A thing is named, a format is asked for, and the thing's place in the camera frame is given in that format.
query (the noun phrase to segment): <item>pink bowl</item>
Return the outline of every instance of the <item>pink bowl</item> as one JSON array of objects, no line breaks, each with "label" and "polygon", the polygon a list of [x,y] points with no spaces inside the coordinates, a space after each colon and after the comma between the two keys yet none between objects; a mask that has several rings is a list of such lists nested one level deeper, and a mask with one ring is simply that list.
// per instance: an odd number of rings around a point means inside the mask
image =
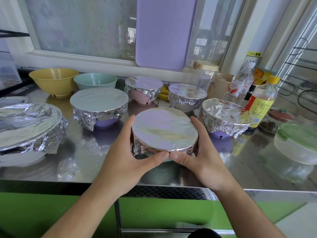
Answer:
[{"label": "pink bowl", "polygon": [[115,119],[107,119],[107,120],[102,120],[102,121],[96,121],[95,126],[97,127],[107,127],[115,122],[117,122],[120,118],[115,118]]},{"label": "pink bowl", "polygon": [[129,90],[131,97],[138,103],[146,104],[149,102],[150,97],[138,90]]}]

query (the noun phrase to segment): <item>cabinet door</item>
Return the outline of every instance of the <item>cabinet door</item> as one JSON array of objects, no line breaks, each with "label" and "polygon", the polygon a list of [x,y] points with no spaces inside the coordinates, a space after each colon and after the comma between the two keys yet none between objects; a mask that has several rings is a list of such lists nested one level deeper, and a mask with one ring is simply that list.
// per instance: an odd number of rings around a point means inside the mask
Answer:
[{"label": "cabinet door", "polygon": [[[41,237],[79,196],[0,193],[0,234],[4,237]],[[114,206],[93,237],[118,237]]]},{"label": "cabinet door", "polygon": [[[212,229],[232,229],[219,201],[120,198],[122,228],[176,228],[177,222],[207,224]],[[277,222],[301,206],[297,203],[259,202],[272,222]]]}]

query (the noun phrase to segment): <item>cooking oil bottle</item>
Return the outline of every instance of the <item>cooking oil bottle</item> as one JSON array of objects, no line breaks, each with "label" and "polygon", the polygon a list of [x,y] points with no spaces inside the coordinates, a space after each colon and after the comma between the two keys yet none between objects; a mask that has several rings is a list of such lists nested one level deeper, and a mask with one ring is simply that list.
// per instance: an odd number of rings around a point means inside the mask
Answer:
[{"label": "cooking oil bottle", "polygon": [[259,85],[253,91],[245,108],[254,116],[254,121],[248,128],[248,131],[254,131],[263,117],[266,115],[275,99],[277,98],[277,89],[280,78],[276,76],[269,76],[266,84]]}]

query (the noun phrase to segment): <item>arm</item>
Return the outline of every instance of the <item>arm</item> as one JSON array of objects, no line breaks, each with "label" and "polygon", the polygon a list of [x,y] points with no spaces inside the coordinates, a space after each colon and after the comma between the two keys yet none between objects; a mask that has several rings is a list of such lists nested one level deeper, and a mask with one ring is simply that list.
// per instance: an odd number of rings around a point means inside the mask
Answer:
[{"label": "arm", "polygon": [[193,171],[216,194],[237,237],[285,237],[225,167],[204,125],[194,117],[191,120],[199,133],[197,157],[172,152],[171,159]]},{"label": "arm", "polygon": [[169,157],[168,152],[160,152],[143,160],[133,157],[130,135],[134,118],[132,115],[128,119],[117,140],[111,145],[91,186],[43,238],[92,237],[111,205],[131,190],[147,171]]}]

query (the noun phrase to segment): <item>hand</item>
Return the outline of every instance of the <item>hand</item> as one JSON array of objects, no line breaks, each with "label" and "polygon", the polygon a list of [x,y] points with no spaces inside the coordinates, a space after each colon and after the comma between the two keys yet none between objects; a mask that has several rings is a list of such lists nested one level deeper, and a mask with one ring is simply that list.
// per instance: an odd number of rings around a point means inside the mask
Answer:
[{"label": "hand", "polygon": [[137,160],[131,154],[130,136],[135,115],[123,126],[118,138],[111,145],[101,170],[93,182],[115,199],[130,191],[150,169],[160,165],[169,157],[168,152],[160,152],[149,158]]},{"label": "hand", "polygon": [[195,124],[199,134],[197,157],[191,157],[183,152],[172,152],[171,159],[189,168],[199,181],[212,191],[230,188],[236,181],[225,167],[206,128],[194,117],[191,117],[191,121]]}]

